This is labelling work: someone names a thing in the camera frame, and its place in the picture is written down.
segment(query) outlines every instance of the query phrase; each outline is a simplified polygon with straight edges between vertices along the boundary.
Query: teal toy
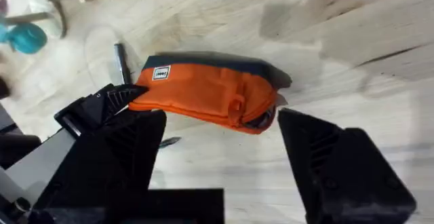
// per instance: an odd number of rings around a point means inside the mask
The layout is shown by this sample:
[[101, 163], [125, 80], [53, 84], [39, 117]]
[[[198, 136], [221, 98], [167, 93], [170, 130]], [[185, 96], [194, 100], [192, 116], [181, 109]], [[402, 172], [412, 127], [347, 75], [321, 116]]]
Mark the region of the teal toy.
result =
[[25, 54], [34, 54], [47, 43], [47, 35], [32, 23], [17, 24], [11, 31], [0, 33], [3, 34], [0, 41], [11, 43], [15, 50]]

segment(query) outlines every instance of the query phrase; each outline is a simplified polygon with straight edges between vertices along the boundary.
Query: wood grain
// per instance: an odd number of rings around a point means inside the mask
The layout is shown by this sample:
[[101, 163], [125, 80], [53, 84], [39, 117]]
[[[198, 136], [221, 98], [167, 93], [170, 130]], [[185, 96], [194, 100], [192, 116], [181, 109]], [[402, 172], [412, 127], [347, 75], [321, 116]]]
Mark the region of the wood grain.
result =
[[[292, 109], [364, 128], [418, 200], [410, 223], [434, 208], [434, 0], [63, 1], [68, 34], [38, 54], [1, 48], [13, 88], [2, 105], [42, 139], [54, 113], [118, 82], [113, 44], [124, 42], [137, 77], [157, 52], [261, 58], [292, 77]], [[154, 188], [224, 187], [228, 223], [304, 223], [276, 123], [260, 136], [169, 114]]]

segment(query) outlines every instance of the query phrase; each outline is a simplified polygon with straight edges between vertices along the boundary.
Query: navy blue trim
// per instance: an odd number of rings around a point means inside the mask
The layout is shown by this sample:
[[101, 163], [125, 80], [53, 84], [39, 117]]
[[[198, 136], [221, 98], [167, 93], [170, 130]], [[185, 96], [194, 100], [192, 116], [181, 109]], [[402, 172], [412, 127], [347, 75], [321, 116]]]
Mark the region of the navy blue trim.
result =
[[148, 68], [162, 67], [171, 64], [205, 64], [213, 67], [228, 68], [239, 72], [246, 72], [271, 82], [270, 65], [264, 61], [238, 61], [219, 58], [198, 58], [182, 56], [149, 56], [143, 70]]

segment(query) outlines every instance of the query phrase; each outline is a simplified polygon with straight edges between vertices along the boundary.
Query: orange bag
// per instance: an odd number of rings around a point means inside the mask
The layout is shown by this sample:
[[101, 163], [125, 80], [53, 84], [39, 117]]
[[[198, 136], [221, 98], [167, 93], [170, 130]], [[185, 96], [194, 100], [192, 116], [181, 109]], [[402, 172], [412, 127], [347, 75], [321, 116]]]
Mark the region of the orange bag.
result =
[[275, 115], [277, 91], [269, 80], [266, 63], [150, 56], [136, 83], [149, 90], [129, 108], [162, 109], [260, 134]]

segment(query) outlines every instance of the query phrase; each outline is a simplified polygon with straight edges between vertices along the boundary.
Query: white label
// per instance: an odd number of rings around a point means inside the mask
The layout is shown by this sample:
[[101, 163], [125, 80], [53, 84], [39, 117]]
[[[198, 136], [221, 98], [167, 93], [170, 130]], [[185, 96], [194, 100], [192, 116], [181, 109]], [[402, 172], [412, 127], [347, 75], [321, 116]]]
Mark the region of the white label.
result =
[[170, 65], [166, 67], [155, 67], [152, 80], [167, 79], [170, 73]]

